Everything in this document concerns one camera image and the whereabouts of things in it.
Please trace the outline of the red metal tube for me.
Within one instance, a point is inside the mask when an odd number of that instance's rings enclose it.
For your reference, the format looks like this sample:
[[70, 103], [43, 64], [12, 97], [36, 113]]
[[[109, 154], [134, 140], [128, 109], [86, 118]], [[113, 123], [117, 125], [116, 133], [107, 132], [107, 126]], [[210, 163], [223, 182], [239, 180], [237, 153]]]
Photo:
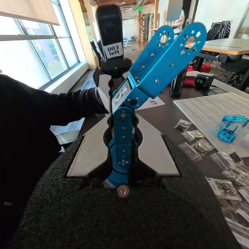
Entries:
[[183, 87], [192, 88], [194, 86], [196, 76], [185, 76]]

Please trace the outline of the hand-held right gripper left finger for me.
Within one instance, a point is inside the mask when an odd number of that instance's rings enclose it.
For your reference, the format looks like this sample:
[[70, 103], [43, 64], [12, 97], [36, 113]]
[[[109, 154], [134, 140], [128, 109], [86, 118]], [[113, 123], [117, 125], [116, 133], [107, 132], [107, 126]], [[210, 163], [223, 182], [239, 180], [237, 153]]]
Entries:
[[113, 117], [107, 114], [84, 134], [79, 149], [67, 172], [67, 178], [85, 179], [91, 183], [98, 178], [105, 181], [113, 170], [109, 143], [112, 140]]

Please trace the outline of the small black display device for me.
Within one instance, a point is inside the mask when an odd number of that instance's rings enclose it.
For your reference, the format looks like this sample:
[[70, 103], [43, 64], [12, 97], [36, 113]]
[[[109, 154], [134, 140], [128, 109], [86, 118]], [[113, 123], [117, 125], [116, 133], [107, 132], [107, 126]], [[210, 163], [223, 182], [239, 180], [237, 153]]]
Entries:
[[211, 73], [198, 73], [195, 77], [194, 86], [199, 88], [209, 88], [215, 75]]

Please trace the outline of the wooden ceiling post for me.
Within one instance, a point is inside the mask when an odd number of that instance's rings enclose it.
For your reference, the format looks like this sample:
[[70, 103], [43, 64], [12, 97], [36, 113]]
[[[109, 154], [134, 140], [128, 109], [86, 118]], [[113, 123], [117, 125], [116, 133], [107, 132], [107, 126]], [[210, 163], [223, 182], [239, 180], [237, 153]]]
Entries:
[[154, 2], [155, 11], [154, 11], [154, 22], [153, 22], [154, 29], [157, 29], [158, 5], [159, 5], [159, 0], [155, 0], [155, 2]]

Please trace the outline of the wooden office desk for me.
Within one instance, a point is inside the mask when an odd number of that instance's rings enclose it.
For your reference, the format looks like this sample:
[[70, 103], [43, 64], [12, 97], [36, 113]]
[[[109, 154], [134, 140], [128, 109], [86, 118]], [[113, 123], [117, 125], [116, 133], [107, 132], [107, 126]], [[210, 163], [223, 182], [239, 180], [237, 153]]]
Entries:
[[248, 39], [217, 39], [206, 41], [201, 52], [197, 55], [198, 62], [195, 71], [187, 72], [187, 76], [196, 76], [200, 73], [204, 59], [231, 64], [242, 59], [249, 53]]

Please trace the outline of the pile of small hardware bags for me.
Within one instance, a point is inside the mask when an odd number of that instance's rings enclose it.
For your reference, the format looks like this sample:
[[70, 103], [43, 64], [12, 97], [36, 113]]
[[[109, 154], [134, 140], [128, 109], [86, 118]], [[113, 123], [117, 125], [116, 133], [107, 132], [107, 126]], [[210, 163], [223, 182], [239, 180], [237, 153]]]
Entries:
[[[198, 130], [188, 131], [191, 123], [179, 120], [175, 128], [182, 129], [182, 135], [189, 141], [199, 138], [192, 145], [186, 142], [178, 147], [194, 162], [198, 162], [214, 146], [206, 140]], [[228, 179], [214, 179], [206, 177], [215, 196], [219, 200], [222, 213], [227, 223], [241, 245], [248, 248], [248, 166], [234, 150], [216, 152], [210, 155], [214, 163], [222, 171], [222, 175]]]

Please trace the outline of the person's left forearm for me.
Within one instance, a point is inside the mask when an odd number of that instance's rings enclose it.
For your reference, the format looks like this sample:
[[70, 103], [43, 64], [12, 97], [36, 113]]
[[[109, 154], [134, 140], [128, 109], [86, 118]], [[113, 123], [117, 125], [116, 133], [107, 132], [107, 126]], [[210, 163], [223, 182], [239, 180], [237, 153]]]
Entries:
[[107, 114], [95, 96], [95, 88], [61, 94], [49, 94], [47, 121], [50, 125], [65, 126], [70, 122], [90, 117], [94, 114]]

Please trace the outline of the black mesh office chair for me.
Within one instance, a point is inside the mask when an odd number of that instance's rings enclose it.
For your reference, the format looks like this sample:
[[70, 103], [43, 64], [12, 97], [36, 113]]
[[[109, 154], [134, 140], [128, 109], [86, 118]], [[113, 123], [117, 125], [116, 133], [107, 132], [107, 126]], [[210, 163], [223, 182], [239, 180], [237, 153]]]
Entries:
[[249, 85], [249, 60], [238, 59], [227, 63], [221, 63], [221, 68], [231, 73], [222, 82], [241, 91], [245, 91]]

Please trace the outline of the blue wristband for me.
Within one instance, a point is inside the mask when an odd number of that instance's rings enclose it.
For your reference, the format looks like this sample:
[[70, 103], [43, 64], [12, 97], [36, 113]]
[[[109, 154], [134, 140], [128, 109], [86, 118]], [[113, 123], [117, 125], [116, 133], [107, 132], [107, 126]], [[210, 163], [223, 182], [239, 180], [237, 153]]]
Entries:
[[99, 93], [98, 93], [97, 88], [95, 88], [95, 96], [96, 96], [97, 101], [98, 101], [101, 105], [103, 105], [102, 99], [101, 99], [101, 97], [100, 97], [100, 95], [99, 95]]

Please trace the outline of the blue toy robot arm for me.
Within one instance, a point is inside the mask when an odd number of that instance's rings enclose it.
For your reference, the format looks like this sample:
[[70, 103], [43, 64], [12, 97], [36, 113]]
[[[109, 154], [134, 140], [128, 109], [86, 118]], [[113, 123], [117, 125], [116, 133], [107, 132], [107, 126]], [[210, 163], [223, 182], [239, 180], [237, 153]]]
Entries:
[[106, 179], [111, 187], [130, 184], [135, 110], [148, 98], [156, 98], [202, 50], [207, 31], [202, 23], [188, 25], [174, 39], [170, 26], [162, 26], [129, 69], [129, 75], [112, 95], [114, 138], [111, 140], [113, 171]]

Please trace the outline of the red tool case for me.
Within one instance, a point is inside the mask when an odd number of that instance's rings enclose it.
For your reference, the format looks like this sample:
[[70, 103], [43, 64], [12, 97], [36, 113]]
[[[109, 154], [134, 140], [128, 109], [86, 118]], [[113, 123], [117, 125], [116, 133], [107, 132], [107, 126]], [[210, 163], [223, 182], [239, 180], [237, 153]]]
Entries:
[[[195, 71], [197, 65], [188, 65], [187, 72]], [[202, 73], [209, 73], [210, 72], [210, 63], [205, 62], [200, 69]]]

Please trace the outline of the open instruction booklet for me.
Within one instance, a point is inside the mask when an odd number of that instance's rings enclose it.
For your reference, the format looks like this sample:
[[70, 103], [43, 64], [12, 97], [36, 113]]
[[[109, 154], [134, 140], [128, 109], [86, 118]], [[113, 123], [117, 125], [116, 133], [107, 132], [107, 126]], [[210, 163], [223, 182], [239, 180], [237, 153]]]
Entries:
[[143, 105], [141, 105], [141, 107], [136, 109], [136, 111], [148, 109], [148, 108], [152, 108], [152, 107], [159, 107], [162, 105], [165, 105], [165, 103], [158, 96], [154, 99], [148, 98], [148, 100]]

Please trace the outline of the white foam sheet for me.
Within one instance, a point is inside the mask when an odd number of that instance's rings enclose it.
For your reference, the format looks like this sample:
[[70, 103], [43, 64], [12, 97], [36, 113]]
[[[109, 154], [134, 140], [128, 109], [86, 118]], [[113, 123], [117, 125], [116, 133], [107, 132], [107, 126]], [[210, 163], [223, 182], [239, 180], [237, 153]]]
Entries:
[[236, 138], [232, 143], [218, 138], [225, 115], [241, 115], [249, 118], [249, 100], [235, 93], [224, 93], [173, 101], [195, 127], [220, 152], [234, 150], [240, 157], [248, 157], [249, 147], [244, 137], [248, 135], [248, 124], [232, 123], [228, 129], [235, 131]]

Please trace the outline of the black perforated cylinder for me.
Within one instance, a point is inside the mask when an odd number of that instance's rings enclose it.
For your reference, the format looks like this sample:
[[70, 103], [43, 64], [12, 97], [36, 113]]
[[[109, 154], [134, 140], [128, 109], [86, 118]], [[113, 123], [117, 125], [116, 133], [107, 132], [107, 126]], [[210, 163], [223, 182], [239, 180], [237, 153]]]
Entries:
[[169, 97], [180, 98], [188, 66], [186, 66], [171, 82]]

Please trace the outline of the office chair with striped jacket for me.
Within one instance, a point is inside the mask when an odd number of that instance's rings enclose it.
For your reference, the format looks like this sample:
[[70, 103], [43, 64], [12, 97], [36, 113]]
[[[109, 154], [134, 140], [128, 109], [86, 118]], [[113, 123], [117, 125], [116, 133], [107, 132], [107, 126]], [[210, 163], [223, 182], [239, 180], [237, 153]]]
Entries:
[[230, 30], [231, 30], [231, 22], [229, 20], [212, 23], [207, 33], [206, 40], [210, 41], [210, 40], [229, 38]]

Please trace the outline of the office window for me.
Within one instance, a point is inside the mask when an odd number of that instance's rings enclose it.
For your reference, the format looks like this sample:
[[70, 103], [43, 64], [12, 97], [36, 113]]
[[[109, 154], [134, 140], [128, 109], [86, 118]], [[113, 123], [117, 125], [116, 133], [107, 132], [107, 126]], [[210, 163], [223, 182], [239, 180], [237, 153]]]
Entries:
[[1, 16], [1, 74], [45, 89], [80, 63], [62, 3], [51, 1], [59, 26]]

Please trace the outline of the person's black clothed torso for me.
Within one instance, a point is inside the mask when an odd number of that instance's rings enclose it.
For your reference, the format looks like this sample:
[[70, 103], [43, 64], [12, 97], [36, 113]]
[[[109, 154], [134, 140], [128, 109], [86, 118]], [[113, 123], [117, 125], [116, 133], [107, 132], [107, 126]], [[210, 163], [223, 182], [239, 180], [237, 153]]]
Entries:
[[61, 150], [50, 131], [59, 98], [1, 74], [1, 248]]

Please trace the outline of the white window blind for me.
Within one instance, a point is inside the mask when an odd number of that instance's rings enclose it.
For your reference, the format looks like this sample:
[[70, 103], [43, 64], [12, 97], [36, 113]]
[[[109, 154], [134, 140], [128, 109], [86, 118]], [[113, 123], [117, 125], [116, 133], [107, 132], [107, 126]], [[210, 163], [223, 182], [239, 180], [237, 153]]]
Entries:
[[0, 15], [59, 26], [50, 0], [1, 0]]

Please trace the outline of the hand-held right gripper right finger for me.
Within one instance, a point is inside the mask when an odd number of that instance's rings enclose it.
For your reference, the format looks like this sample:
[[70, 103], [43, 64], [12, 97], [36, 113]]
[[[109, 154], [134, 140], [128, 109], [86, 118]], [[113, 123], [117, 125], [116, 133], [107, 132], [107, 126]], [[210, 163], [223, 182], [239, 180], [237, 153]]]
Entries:
[[130, 185], [137, 186], [138, 182], [145, 182], [147, 179], [153, 179], [157, 184], [164, 177], [180, 177], [180, 171], [163, 134], [136, 113], [133, 126], [137, 145], [132, 149]]

